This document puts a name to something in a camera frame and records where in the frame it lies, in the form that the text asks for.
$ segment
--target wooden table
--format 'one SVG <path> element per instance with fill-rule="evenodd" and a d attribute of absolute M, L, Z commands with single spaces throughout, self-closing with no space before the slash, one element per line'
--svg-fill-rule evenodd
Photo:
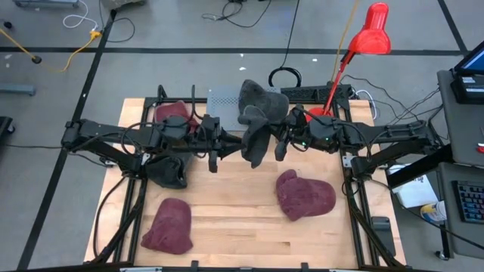
<path fill-rule="evenodd" d="M 120 126 L 139 122 L 143 98 L 125 99 Z M 350 101 L 354 122 L 373 125 L 367 101 Z M 197 105 L 199 114 L 205 104 Z M 139 266 L 189 267 L 198 260 L 201 267 L 300 267 L 302 262 L 311 268 L 357 268 L 349 208 L 340 188 L 343 182 L 339 153 L 328 154 L 317 150 L 301 153 L 288 147 L 283 162 L 276 162 L 275 141 L 263 163 L 251 169 L 240 153 L 219 161 L 219 172 L 208 171 L 206 159 L 197 159 L 188 174 L 188 188 L 170 190 L 149 181 L 141 220 L 140 237 L 135 256 Z M 289 168 L 299 176 L 327 181 L 334 186 L 337 203 L 326 215 L 289 221 L 278 206 L 275 195 L 277 177 Z M 120 179 L 118 168 L 108 169 L 100 201 Z M 374 179 L 386 183 L 385 174 L 377 170 Z M 98 250 L 111 239 L 119 226 L 127 181 L 106 201 L 101 212 Z M 372 216 L 390 219 L 396 246 L 396 258 L 405 263 L 399 229 L 388 190 L 378 184 L 365 184 Z M 167 197 L 183 199 L 191 206 L 192 250 L 184 255 L 155 252 L 139 245 L 149 230 L 160 203 Z M 371 263 L 368 239 L 360 228 L 365 262 Z M 125 236 L 122 260 L 127 259 L 131 231 Z M 85 260 L 93 259 L 92 234 Z"/>

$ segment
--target red cloth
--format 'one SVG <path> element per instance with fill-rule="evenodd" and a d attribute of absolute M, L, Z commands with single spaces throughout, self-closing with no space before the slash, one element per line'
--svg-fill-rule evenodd
<path fill-rule="evenodd" d="M 292 169 L 278 178 L 276 191 L 279 206 L 291 221 L 304 216 L 325 215 L 336 205 L 336 192 L 331 184 L 298 178 Z"/>
<path fill-rule="evenodd" d="M 183 200 L 168 198 L 161 202 L 141 245 L 147 249 L 183 254 L 194 246 L 190 240 L 190 230 L 190 206 Z"/>
<path fill-rule="evenodd" d="M 171 116 L 182 116 L 186 120 L 190 119 L 191 112 L 188 113 L 185 102 L 179 100 L 173 104 L 165 105 L 161 104 L 154 110 L 154 121 L 162 122 L 164 119 Z M 188 124 L 190 125 L 190 132 L 195 132 L 198 126 L 198 122 L 195 118 L 192 118 Z"/>

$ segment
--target gray floor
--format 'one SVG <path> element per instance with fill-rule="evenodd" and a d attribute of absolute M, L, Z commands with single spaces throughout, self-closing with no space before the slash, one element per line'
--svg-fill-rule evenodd
<path fill-rule="evenodd" d="M 482 41 L 484 23 L 479 0 L 445 0 L 467 48 Z M 85 0 L 90 18 L 99 20 L 98 0 Z M 394 49 L 458 50 L 437 0 L 388 0 L 390 15 L 387 32 Z M 136 25 L 135 37 L 107 47 L 123 48 L 285 48 L 289 37 L 295 0 L 274 0 L 267 14 L 251 29 L 241 29 L 226 22 L 200 18 L 202 13 L 219 13 L 225 0 L 148 0 L 143 7 L 127 8 L 117 18 L 129 17 Z M 350 28 L 349 39 L 365 18 L 369 0 L 361 5 Z M 301 1 L 294 27 L 292 48 L 329 48 L 338 46 L 349 16 L 351 0 Z M 237 17 L 241 23 L 253 22 L 266 3 L 249 0 Z M 0 18 L 10 20 L 12 36 L 29 47 L 79 47 L 88 39 L 92 28 L 84 22 L 75 29 L 62 26 L 64 16 L 83 14 L 83 8 L 41 6 L 18 8 L 10 1 L 0 3 Z M 108 12 L 103 9 L 104 19 Z M 115 25 L 110 39 L 123 39 L 130 25 Z M 0 37 L 0 47 L 11 46 Z M 91 47 L 97 47 L 98 41 Z M 63 66 L 69 54 L 39 53 L 46 63 Z M 59 145 L 64 124 L 71 119 L 94 54 L 79 54 L 67 73 L 50 73 L 33 65 L 25 54 L 0 53 L 0 82 L 32 84 L 35 97 L 0 94 L 0 115 L 12 116 L 17 132 L 11 144 Z M 286 65 L 302 73 L 303 85 L 323 85 L 330 77 L 334 55 L 289 55 Z M 268 74 L 281 65 L 283 54 L 103 54 L 82 117 L 99 122 L 116 123 L 123 99 L 156 94 L 163 84 L 169 96 L 187 97 L 192 84 L 197 96 L 220 85 L 240 85 L 254 79 L 266 85 Z M 461 57 L 357 56 L 347 73 L 369 79 L 382 86 L 404 105 L 410 106 L 436 89 L 436 72 L 454 66 Z M 295 80 L 277 74 L 277 86 L 290 87 Z M 364 82 L 345 79 L 356 89 L 369 91 L 376 100 L 392 104 L 382 91 Z M 440 105 L 435 95 L 415 112 Z M 377 105 L 379 125 L 393 119 L 389 107 Z M 440 113 L 435 125 L 446 135 L 445 120 Z M 0 270 L 17 267 L 20 255 L 35 220 L 40 202 L 54 168 L 58 150 L 28 150 L 4 147 L 0 160 Z M 91 231 L 104 170 L 78 157 L 69 157 L 30 267 L 80 264 Z M 449 262 L 440 261 L 433 252 L 440 249 L 439 231 L 396 209 L 399 230 L 408 264 L 428 270 L 476 270 L 484 261 L 463 256 Z"/>

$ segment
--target keyboard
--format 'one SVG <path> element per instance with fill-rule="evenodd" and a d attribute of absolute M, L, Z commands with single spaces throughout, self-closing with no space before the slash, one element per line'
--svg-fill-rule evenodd
<path fill-rule="evenodd" d="M 484 224 L 484 182 L 452 181 L 461 220 Z"/>

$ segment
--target lamp head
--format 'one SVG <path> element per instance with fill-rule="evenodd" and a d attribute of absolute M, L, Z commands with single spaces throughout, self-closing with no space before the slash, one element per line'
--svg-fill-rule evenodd
<path fill-rule="evenodd" d="M 360 54 L 388 54 L 391 42 L 385 32 L 388 5 L 378 2 L 372 4 L 366 14 L 361 31 L 349 43 L 348 50 Z"/>

